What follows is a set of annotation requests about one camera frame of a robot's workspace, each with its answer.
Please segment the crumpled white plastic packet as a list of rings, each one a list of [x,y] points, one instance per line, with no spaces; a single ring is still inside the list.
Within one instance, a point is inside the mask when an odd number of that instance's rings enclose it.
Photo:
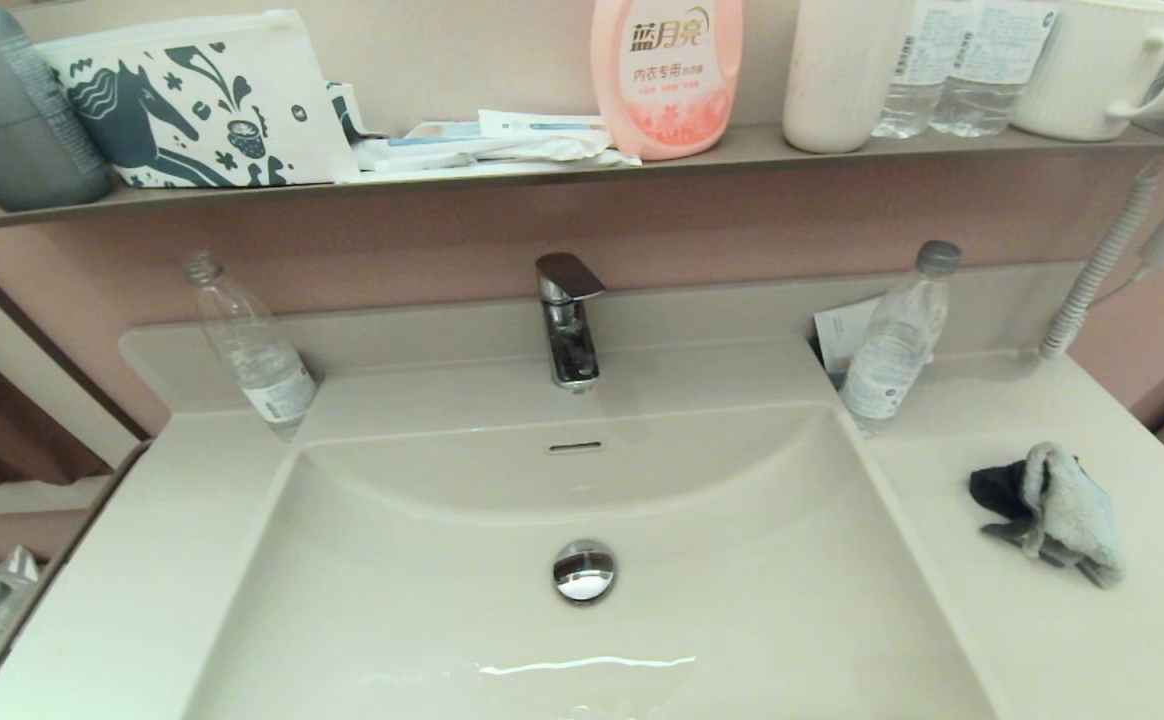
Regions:
[[[425,122],[402,137],[350,142],[359,167],[379,174],[477,167],[490,164],[577,165],[577,167],[641,167],[643,159],[613,147],[601,133],[482,136],[478,122]]]

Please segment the white ribbed mug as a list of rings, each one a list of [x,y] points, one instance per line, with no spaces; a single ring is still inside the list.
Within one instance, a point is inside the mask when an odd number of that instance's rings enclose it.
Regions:
[[[1067,0],[1013,128],[1106,142],[1164,113],[1164,0]]]

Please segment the dark grey bottle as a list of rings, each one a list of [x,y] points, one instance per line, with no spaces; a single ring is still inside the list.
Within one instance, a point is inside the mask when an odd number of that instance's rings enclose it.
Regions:
[[[0,209],[94,202],[111,165],[17,19],[0,6]]]

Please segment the white tall tumbler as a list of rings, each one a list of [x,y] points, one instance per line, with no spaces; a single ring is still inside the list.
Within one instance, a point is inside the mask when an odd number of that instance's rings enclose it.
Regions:
[[[782,114],[788,145],[856,152],[887,100],[916,0],[800,0]]]

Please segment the chrome faucet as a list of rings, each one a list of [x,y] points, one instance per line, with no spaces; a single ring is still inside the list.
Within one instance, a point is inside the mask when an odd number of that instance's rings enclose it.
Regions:
[[[535,261],[535,278],[551,348],[551,379],[556,387],[582,395],[599,382],[585,300],[608,287],[570,252],[542,255]]]

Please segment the white paper card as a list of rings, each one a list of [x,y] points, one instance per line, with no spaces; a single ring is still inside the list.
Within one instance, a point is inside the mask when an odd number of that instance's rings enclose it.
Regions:
[[[833,388],[846,382],[853,355],[864,343],[871,316],[883,295],[830,307],[812,315],[818,356]]]

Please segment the grey wall shelf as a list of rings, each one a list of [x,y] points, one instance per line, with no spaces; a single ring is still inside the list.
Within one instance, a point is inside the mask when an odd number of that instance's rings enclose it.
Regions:
[[[471,176],[382,177],[345,184],[294,184],[281,187],[236,190],[142,190],[119,184],[97,202],[42,211],[0,209],[0,229],[19,224],[65,222],[87,218],[116,218],[134,211],[186,211],[249,204],[353,199],[384,193],[416,193],[453,190],[514,188],[602,181],[654,181],[654,179],[774,172],[794,167],[829,167],[882,161],[931,161],[947,158],[1029,158],[1029,156],[1164,155],[1164,128],[1133,126],[1117,138],[1085,143],[1046,138],[1010,128],[998,136],[961,138],[925,133],[915,138],[871,138],[863,149],[842,154],[803,152],[788,145],[778,124],[734,126],[714,149],[677,161],[650,161],[641,167],[565,169],[553,172],[517,172]]]

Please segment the grey fluffy cleaning cloth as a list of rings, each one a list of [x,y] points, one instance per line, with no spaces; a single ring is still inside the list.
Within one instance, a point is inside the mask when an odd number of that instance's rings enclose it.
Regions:
[[[1126,579],[1110,496],[1067,448],[1039,442],[1024,459],[972,471],[968,493],[1001,518],[980,532],[1027,559],[1076,569],[1098,589],[1116,589]]]

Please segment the clear bottle with grey cap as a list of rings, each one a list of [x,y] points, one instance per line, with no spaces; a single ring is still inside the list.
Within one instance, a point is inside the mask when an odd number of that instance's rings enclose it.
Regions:
[[[929,241],[914,269],[883,293],[853,354],[839,397],[864,439],[873,439],[896,418],[907,393],[930,363],[951,309],[951,279],[961,247]]]

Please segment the pink detergent bottle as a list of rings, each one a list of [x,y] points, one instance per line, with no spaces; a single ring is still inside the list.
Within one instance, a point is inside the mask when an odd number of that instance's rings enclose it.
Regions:
[[[615,150],[674,161],[715,147],[743,41],[745,0],[594,0],[588,60]]]

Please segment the white packet with blue stripe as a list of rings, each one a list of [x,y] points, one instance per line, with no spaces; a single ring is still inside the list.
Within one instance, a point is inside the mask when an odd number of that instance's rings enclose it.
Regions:
[[[527,111],[478,109],[477,120],[482,136],[517,137],[530,135],[569,135],[569,133],[601,133],[608,127],[599,115],[553,115]]]

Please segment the clear labelled water bottle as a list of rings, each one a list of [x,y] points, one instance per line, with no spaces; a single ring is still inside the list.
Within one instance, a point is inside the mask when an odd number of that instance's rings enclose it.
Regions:
[[[963,138],[999,135],[1056,26],[1058,0],[972,0],[972,17],[930,120]]]
[[[874,137],[911,138],[925,131],[972,15],[972,0],[916,0]]]

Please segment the white pouch with horse print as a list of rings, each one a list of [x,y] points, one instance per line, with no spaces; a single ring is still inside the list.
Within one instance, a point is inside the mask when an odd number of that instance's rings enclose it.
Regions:
[[[134,188],[277,187],[361,173],[293,9],[163,20],[37,49]]]

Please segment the clear uncapped plastic bottle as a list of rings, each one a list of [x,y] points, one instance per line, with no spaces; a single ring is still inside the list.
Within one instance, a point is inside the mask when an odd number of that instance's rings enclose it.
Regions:
[[[196,252],[180,268],[192,288],[199,328],[244,400],[282,441],[297,437],[318,391],[271,311],[208,252]]]

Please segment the chrome drain stopper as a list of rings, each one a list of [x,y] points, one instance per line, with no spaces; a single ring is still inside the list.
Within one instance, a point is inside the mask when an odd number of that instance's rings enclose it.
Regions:
[[[599,603],[613,591],[618,561],[613,550],[595,539],[579,539],[553,559],[553,584],[565,603]]]

